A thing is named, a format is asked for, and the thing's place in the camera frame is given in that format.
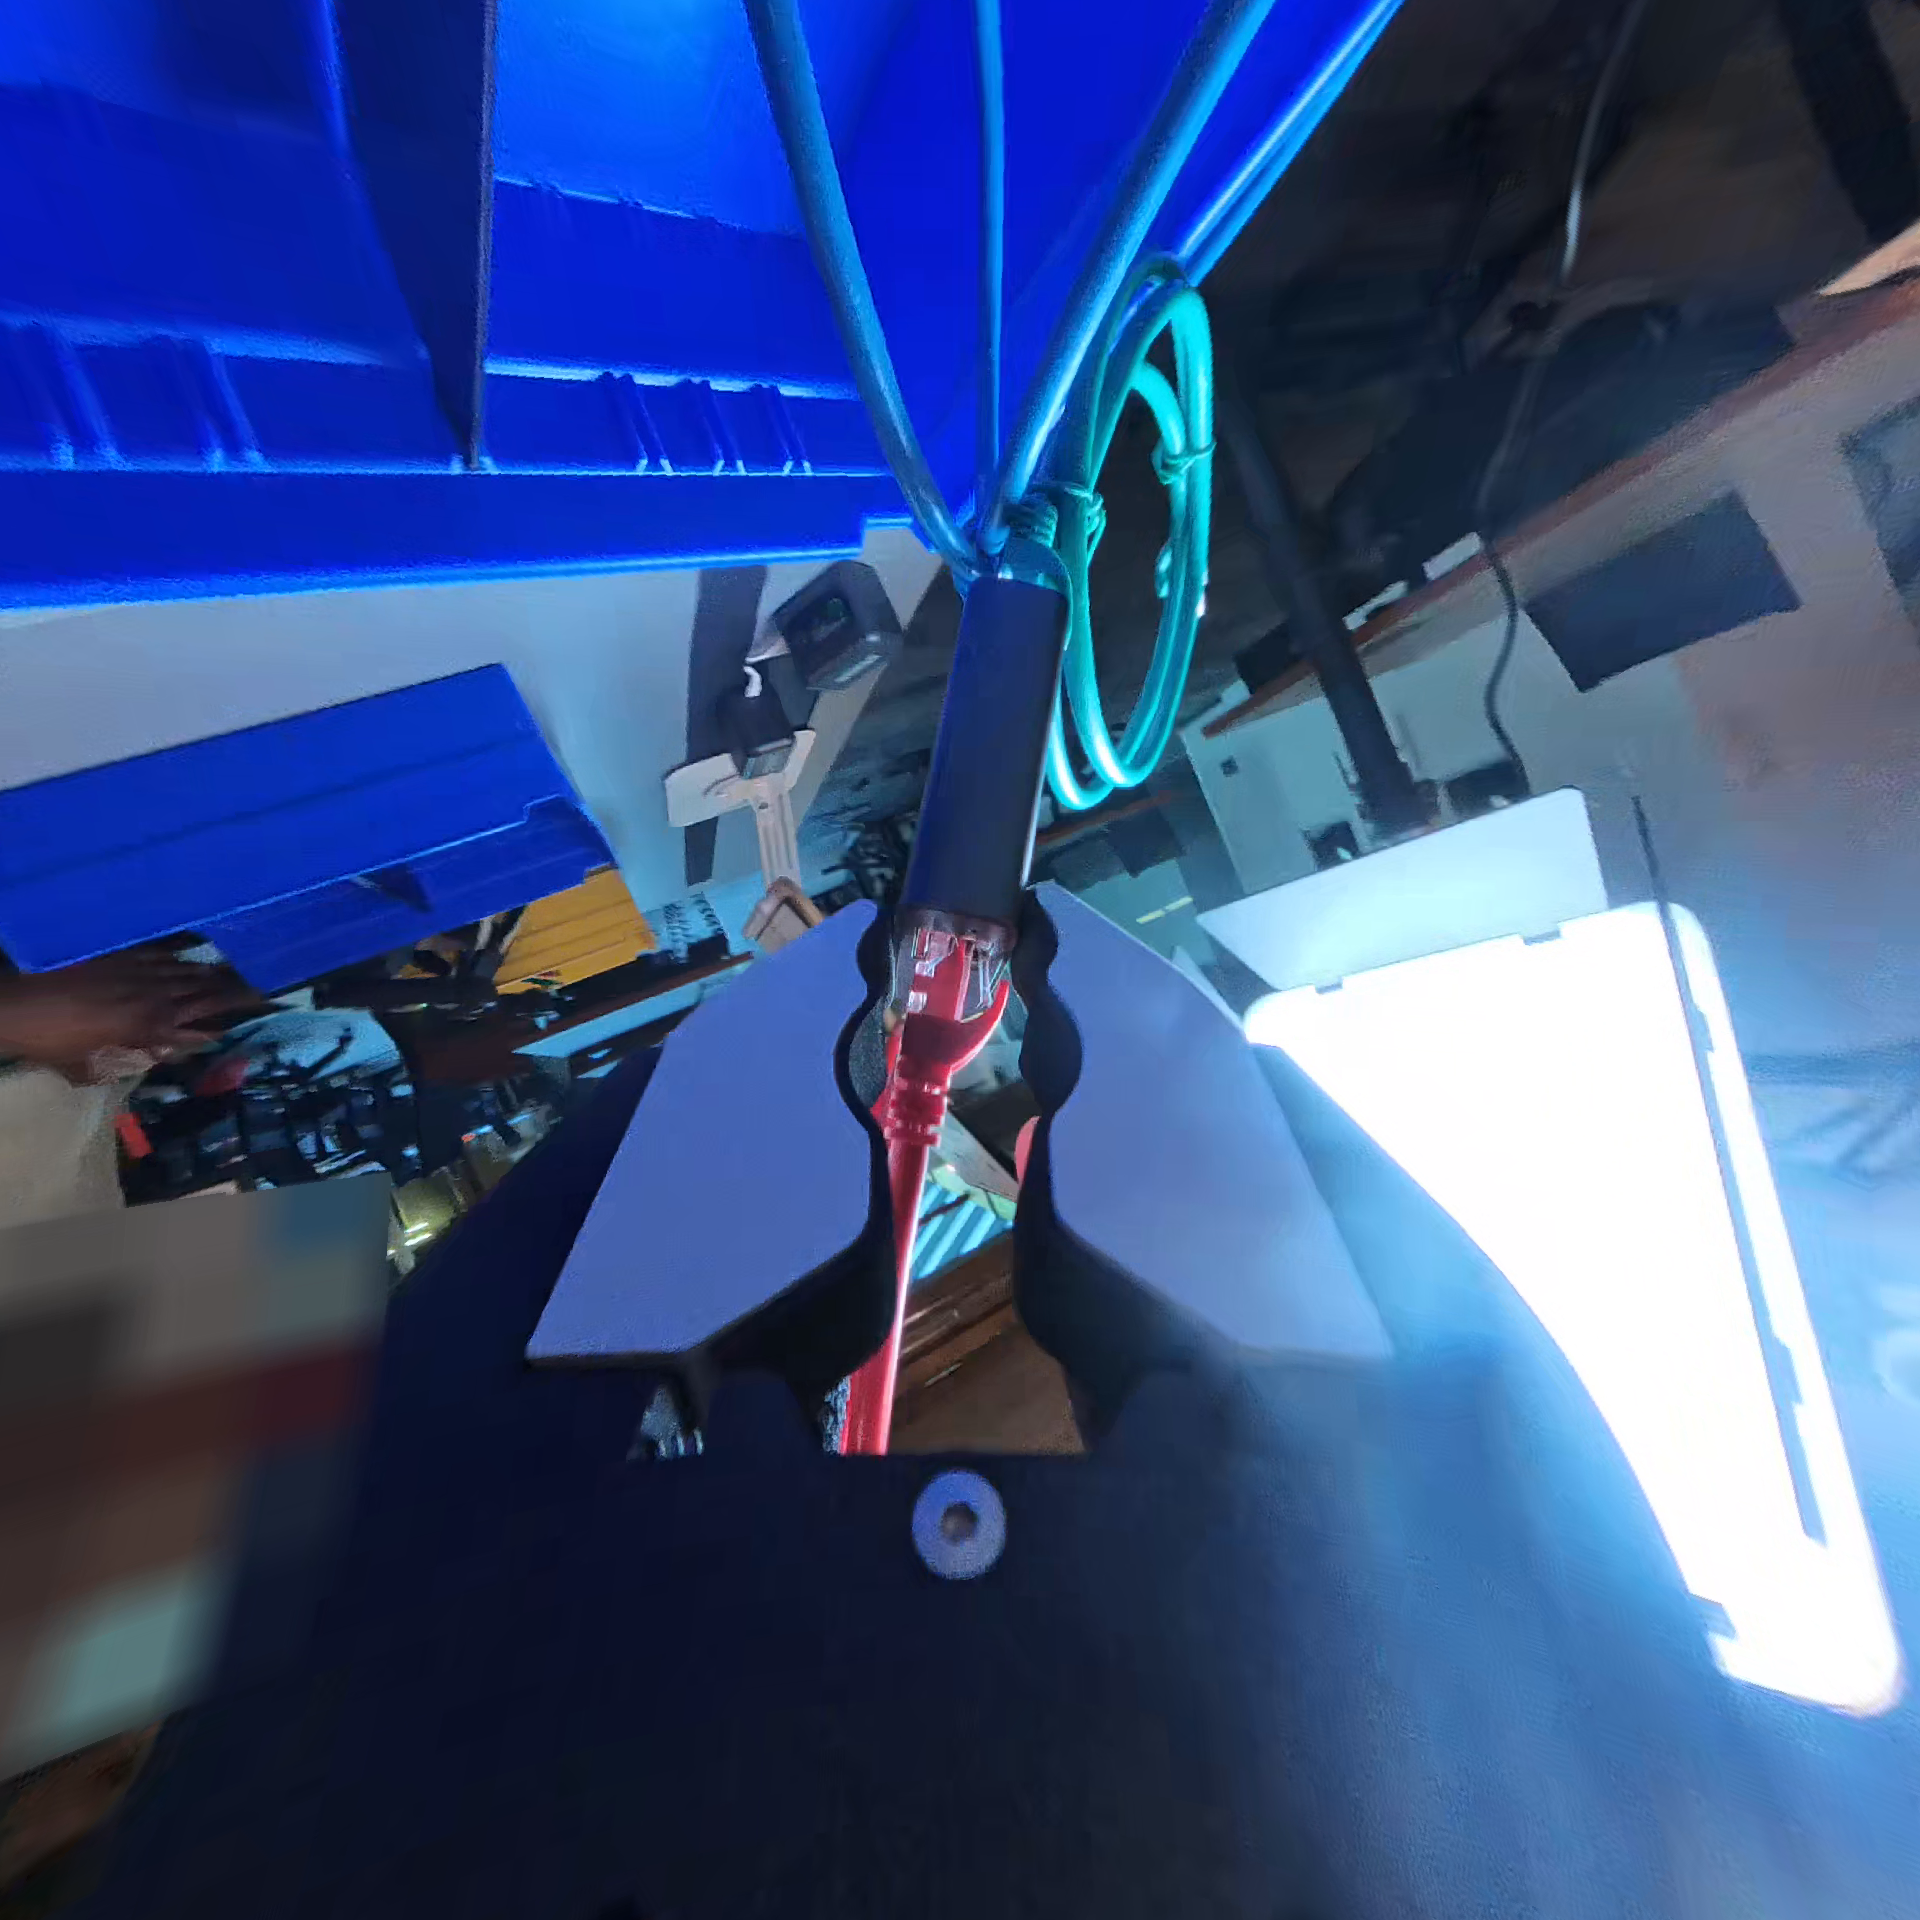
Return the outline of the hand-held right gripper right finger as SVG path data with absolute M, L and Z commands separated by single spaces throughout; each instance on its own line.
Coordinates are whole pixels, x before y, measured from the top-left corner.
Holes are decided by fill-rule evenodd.
M 1240 1024 L 1058 886 L 1019 926 L 1019 1312 L 1064 1371 L 1382 1363 L 1382 1312 Z

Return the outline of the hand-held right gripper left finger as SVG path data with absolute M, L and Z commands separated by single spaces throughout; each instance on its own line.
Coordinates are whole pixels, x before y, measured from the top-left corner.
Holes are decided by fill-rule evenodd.
M 846 1045 L 880 933 L 880 909 L 855 900 L 667 1037 L 527 1341 L 533 1364 L 701 1371 L 770 1339 L 848 1371 L 876 1348 L 892 1202 Z

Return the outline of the black ethernet coupler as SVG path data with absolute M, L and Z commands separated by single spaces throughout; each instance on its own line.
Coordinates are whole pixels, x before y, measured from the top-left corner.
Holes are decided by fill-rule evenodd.
M 902 912 L 1012 932 L 1021 913 L 1069 602 L 978 581 L 964 602 Z

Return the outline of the blue plastic bin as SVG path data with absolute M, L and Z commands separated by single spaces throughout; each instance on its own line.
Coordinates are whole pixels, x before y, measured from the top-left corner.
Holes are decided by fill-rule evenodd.
M 5 789 L 5 955 L 52 972 L 198 933 L 275 993 L 606 865 L 490 662 Z
M 5 610 L 1032 492 L 1399 4 L 5 4 Z

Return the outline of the bright light panel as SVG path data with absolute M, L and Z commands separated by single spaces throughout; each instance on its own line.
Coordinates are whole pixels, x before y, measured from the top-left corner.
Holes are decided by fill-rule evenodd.
M 1716 948 L 1609 905 L 1560 786 L 1202 913 L 1295 1059 L 1556 1339 L 1669 1539 L 1718 1668 L 1877 1718 L 1877 1546 Z

